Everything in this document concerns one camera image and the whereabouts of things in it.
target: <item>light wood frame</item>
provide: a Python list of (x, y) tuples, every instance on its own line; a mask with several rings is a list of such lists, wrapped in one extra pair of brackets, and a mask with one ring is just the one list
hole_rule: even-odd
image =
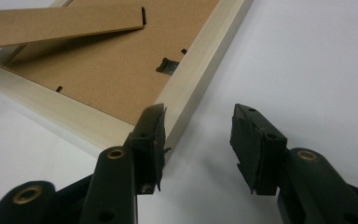
[[(62, 7), (70, 0), (56, 0)], [(166, 147), (174, 148), (253, 0), (220, 0), (156, 100), (167, 106)], [(1, 67), (21, 47), (0, 51), (0, 92), (100, 148), (122, 145), (133, 125), (62, 96)]]

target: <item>clamp jaw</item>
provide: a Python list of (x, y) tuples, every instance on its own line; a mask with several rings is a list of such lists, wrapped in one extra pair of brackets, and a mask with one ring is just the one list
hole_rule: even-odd
[(321, 154), (286, 148), (287, 139), (262, 114), (235, 105), (230, 144), (251, 192), (275, 195), (283, 223), (358, 224), (358, 188), (345, 183)]

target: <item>white table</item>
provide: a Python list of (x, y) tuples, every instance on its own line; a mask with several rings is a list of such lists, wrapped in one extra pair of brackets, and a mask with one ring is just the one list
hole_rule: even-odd
[[(50, 1), (0, 0), (0, 9)], [(251, 195), (237, 169), (228, 143), (236, 103), (358, 187), (358, 1), (255, 0), (165, 167), (162, 192), (138, 197), (139, 223), (282, 223), (276, 198)], [(29, 180), (61, 189), (91, 174), (99, 151), (0, 93), (0, 199)]]

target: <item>cardboard backing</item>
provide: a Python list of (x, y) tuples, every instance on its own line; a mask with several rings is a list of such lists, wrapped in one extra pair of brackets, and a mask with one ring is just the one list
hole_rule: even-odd
[(5, 68), (53, 91), (62, 87), (61, 94), (135, 124), (170, 79), (156, 68), (163, 58), (182, 60), (181, 50), (191, 46), (217, 2), (75, 0), (68, 7), (140, 4), (146, 26), (29, 44)]

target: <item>brass rivet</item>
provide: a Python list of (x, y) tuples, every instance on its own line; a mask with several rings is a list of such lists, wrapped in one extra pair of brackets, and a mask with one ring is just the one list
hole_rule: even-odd
[(109, 159), (115, 160), (124, 156), (124, 151), (121, 149), (113, 149), (107, 153)]
[(297, 152), (297, 156), (306, 161), (316, 161), (318, 157), (310, 151), (301, 150)]
[(20, 190), (16, 195), (13, 197), (13, 203), (16, 204), (24, 204), (29, 203), (40, 196), (42, 193), (42, 186), (40, 185), (33, 185), (28, 188)]

